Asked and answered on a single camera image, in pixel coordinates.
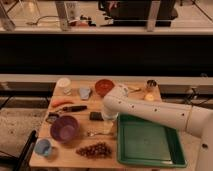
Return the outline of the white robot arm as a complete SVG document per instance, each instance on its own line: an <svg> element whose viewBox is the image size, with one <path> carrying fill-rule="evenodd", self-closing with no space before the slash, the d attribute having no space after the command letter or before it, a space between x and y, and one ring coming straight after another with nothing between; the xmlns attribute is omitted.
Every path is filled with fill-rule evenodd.
<svg viewBox="0 0 213 171"><path fill-rule="evenodd" d="M128 88L116 85L103 98L102 117L115 120L121 113L130 114L200 138L195 171L213 171L213 109L146 101L128 97Z"/></svg>

